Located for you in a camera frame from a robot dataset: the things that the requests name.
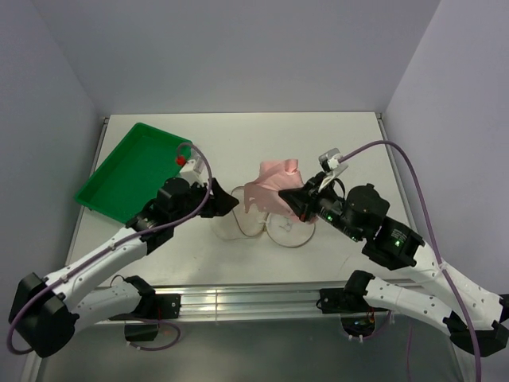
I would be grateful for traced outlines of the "pink bra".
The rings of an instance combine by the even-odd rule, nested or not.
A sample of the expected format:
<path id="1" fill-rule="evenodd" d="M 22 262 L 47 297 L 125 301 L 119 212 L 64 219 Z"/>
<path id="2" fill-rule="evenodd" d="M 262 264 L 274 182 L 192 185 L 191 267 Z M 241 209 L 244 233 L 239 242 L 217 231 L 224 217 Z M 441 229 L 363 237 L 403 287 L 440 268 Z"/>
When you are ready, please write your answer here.
<path id="1" fill-rule="evenodd" d="M 244 211 L 249 212 L 251 206 L 255 205 L 259 212 L 297 221 L 297 215 L 278 193 L 287 189 L 300 189 L 303 185 L 297 159 L 261 162 L 258 177 L 243 187 Z"/>

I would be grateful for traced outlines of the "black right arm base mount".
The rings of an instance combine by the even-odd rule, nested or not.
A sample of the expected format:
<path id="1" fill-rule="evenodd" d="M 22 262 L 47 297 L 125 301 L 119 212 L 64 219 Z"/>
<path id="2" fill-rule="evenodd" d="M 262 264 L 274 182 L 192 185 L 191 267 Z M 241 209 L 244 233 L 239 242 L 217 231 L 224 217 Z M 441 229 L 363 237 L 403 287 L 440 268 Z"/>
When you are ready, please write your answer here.
<path id="1" fill-rule="evenodd" d="M 344 291 L 343 288 L 323 288 L 316 308 L 322 314 L 339 314 L 342 330 L 349 341 L 363 341 L 375 332 L 375 310 L 363 299 Z"/>

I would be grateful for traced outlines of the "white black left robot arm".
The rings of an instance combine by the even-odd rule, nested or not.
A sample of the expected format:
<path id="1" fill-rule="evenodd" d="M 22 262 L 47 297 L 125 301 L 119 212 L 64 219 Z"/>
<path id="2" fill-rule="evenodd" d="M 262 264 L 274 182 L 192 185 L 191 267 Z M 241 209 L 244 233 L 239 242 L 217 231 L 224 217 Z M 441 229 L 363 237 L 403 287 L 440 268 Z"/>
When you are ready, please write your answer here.
<path id="1" fill-rule="evenodd" d="M 173 238 L 176 226 L 195 216 L 226 216 L 238 200 L 217 180 L 189 184 L 170 178 L 124 228 L 83 258 L 40 277 L 31 273 L 17 286 L 9 315 L 7 347 L 13 333 L 39 357 L 59 352 L 72 337 L 97 322 L 117 316 L 154 322 L 159 311 L 155 289 L 139 276 L 100 290 L 99 284 L 149 255 Z"/>

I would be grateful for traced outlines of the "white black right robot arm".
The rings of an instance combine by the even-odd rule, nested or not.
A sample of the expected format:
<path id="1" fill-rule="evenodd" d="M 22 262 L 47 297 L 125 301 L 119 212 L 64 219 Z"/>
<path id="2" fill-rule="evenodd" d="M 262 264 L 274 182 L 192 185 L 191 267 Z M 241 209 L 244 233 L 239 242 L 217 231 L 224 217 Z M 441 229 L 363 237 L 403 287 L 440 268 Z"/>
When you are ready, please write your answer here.
<path id="1" fill-rule="evenodd" d="M 325 314 L 395 310 L 435 327 L 467 353 L 489 357 L 505 349 L 508 296 L 485 290 L 446 262 L 410 227 L 387 215 L 388 201 L 372 184 L 345 196 L 334 185 L 321 186 L 323 173 L 304 186 L 279 192 L 300 221 L 320 218 L 355 242 L 370 261 L 425 289 L 424 293 L 389 283 L 370 272 L 353 271 L 340 289 L 323 289 L 317 305 Z"/>

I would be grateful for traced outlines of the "white mesh laundry bag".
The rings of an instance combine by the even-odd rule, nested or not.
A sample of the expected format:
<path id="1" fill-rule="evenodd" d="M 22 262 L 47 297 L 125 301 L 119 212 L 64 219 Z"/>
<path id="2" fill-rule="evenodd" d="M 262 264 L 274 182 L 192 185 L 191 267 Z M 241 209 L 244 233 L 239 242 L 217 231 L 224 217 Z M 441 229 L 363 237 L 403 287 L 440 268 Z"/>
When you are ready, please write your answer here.
<path id="1" fill-rule="evenodd" d="M 315 235 L 315 223 L 306 224 L 286 216 L 260 212 L 256 205 L 245 212 L 242 186 L 235 187 L 231 195 L 239 200 L 239 204 L 226 216 L 213 218 L 211 222 L 212 231 L 222 240 L 255 239 L 267 234 L 281 247 L 299 248 Z"/>

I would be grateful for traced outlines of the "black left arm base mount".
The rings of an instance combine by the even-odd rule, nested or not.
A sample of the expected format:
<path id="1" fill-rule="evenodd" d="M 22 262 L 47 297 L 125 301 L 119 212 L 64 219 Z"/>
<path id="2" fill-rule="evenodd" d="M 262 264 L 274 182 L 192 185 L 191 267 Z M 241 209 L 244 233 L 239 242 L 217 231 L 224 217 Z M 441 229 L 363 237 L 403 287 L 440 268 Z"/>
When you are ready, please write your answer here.
<path id="1" fill-rule="evenodd" d="M 173 322 L 179 318 L 181 296 L 179 294 L 154 294 L 142 302 L 142 308 L 132 313 L 120 314 L 112 321 L 130 321 L 134 324 L 124 325 L 124 337 L 130 345 L 152 342 L 158 334 L 173 334 L 169 343 L 175 345 L 181 339 L 181 329 Z"/>

